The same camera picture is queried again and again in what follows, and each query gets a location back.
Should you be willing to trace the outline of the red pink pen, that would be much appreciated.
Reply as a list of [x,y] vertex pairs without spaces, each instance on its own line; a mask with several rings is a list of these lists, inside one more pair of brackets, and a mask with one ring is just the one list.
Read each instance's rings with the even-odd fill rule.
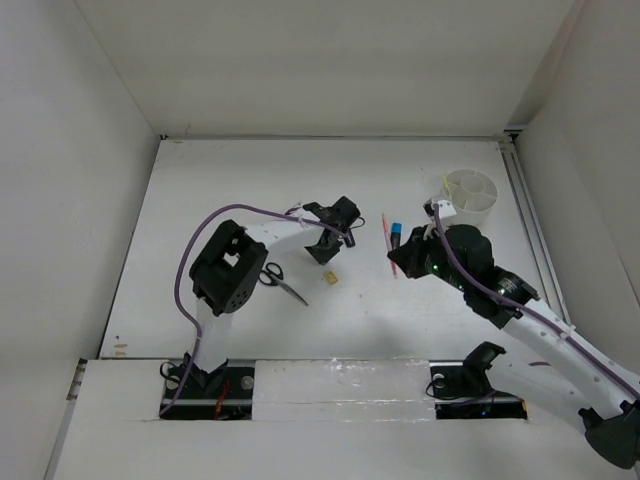
[[[382,226],[383,226],[383,232],[384,232],[384,238],[385,238],[387,253],[389,253],[392,250],[391,230],[390,230],[390,226],[389,226],[389,223],[388,223],[388,219],[387,219],[387,217],[386,217],[384,212],[382,212],[382,214],[381,214],[381,221],[382,221]],[[397,277],[396,265],[392,260],[389,260],[389,263],[390,263],[392,276],[393,276],[393,278],[395,280],[395,279],[398,278]]]

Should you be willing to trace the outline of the blue cap black highlighter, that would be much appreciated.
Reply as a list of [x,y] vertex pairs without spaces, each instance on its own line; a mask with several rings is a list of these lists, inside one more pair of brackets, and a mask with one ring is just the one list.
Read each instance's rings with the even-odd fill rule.
[[394,222],[390,230],[391,249],[395,250],[400,247],[402,239],[402,224]]

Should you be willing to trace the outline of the yellow pen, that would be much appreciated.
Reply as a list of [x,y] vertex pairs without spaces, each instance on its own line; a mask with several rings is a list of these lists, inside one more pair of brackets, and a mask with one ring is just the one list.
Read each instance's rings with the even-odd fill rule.
[[458,186],[451,182],[447,176],[443,177],[443,191],[451,203],[455,202]]

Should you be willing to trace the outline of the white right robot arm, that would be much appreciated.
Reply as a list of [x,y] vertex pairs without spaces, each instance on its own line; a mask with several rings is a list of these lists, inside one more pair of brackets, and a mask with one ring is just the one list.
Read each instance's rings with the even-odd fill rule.
[[479,317],[529,347],[548,374],[483,342],[462,362],[460,386],[478,396],[504,392],[530,401],[583,434],[610,464],[639,462],[639,377],[560,320],[537,291],[495,264],[488,238],[474,226],[416,227],[389,259],[409,279],[432,275],[463,295]]

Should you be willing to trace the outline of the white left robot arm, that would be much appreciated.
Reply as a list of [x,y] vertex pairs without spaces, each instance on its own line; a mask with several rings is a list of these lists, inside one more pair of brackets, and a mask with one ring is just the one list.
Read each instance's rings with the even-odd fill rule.
[[[229,219],[218,225],[190,267],[186,262],[199,235],[218,216],[245,210],[268,217],[266,223],[242,226]],[[345,196],[331,206],[311,202],[285,213],[245,204],[231,204],[207,217],[190,238],[179,263],[174,301],[195,328],[192,351],[184,357],[181,382],[201,396],[212,396],[222,387],[228,363],[227,341],[234,314],[250,300],[263,280],[299,298],[295,290],[271,273],[267,264],[296,250],[304,250],[325,265],[341,250],[361,212]]]

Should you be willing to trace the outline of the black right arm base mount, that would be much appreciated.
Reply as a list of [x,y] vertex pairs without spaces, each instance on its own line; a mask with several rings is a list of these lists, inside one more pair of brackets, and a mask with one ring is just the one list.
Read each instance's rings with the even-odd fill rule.
[[429,363],[430,379],[425,394],[434,400],[437,420],[527,420],[525,402],[512,394],[495,390],[486,372],[506,350],[483,342],[463,360]]

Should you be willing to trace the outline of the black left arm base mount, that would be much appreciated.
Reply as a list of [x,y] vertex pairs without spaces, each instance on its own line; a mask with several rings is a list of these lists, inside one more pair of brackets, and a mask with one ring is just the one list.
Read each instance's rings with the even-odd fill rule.
[[255,367],[230,365],[202,389],[189,379],[170,408],[178,389],[183,368],[171,364],[162,374],[165,389],[159,406],[159,418],[175,421],[244,421],[252,419]]

